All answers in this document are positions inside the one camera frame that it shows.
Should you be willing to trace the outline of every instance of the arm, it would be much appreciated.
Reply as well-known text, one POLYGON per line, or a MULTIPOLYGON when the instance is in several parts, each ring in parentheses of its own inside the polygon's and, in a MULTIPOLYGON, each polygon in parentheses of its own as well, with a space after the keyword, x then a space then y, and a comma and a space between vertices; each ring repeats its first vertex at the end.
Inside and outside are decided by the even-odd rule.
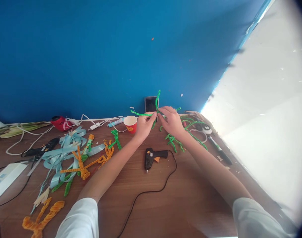
POLYGON ((99 202, 102 195, 108 190, 111 184, 119 175, 120 171, 142 144, 145 138, 149 135, 152 124, 156 119, 156 112, 147 112, 153 116, 148 119, 147 116, 140 116, 138 118, 137 132, 118 153, 116 153, 104 166, 96 172, 85 187, 82 189, 78 200, 82 198, 93 198, 99 202))
POLYGON ((164 129, 191 153, 206 178, 231 207, 237 198, 253 199, 243 184, 184 130, 175 109, 165 106, 159 108, 159 111, 167 118, 165 121, 163 116, 158 114, 164 129))

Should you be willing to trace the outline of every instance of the red object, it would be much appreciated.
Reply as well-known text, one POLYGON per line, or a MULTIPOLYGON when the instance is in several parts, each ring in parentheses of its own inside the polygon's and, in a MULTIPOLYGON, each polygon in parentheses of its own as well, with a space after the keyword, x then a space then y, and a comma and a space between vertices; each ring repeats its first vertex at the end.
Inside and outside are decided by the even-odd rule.
POLYGON ((65 131, 68 131, 69 129, 71 129, 71 127, 67 126, 67 124, 66 124, 66 118, 64 118, 62 116, 54 116, 51 119, 51 124, 53 126, 55 126, 55 128, 61 132, 65 132, 65 131))
POLYGON ((127 116, 124 118, 123 123, 128 129, 128 132, 134 134, 137 131, 138 119, 135 116, 127 116))

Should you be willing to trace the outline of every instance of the black glue gun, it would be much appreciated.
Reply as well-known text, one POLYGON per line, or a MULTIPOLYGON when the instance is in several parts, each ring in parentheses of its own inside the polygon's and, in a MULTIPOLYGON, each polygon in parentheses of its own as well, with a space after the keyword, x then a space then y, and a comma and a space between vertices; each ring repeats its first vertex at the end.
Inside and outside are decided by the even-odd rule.
POLYGON ((167 150, 161 150, 161 151, 154 151, 152 148, 147 148, 145 150, 145 161, 144 161, 144 168, 148 170, 152 167, 153 160, 156 162, 159 162, 160 157, 164 157, 165 159, 168 156, 167 150))

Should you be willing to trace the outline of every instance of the hand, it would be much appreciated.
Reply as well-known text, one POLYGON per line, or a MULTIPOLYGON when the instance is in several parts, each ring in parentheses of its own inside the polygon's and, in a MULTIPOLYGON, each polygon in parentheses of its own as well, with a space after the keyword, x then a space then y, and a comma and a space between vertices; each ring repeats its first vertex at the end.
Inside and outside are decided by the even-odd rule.
POLYGON ((160 113, 158 113, 158 117, 164 129, 167 131, 167 133, 180 140, 186 134, 186 131, 182 125, 180 116, 178 115, 177 111, 169 106, 161 107, 158 110, 162 112, 167 118, 167 121, 165 121, 164 117, 160 113))
POLYGON ((137 124, 137 132, 135 133, 134 138, 137 138, 141 143, 147 138, 150 134, 152 125, 156 119, 156 112, 146 112, 145 114, 153 114, 149 116, 139 116, 137 124))

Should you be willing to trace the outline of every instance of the white wall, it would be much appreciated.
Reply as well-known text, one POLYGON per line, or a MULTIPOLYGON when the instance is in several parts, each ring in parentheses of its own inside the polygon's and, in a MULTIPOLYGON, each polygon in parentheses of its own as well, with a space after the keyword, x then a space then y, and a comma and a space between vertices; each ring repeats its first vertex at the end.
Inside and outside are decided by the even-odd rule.
POLYGON ((276 0, 205 105, 260 186, 302 223, 302 16, 276 0))

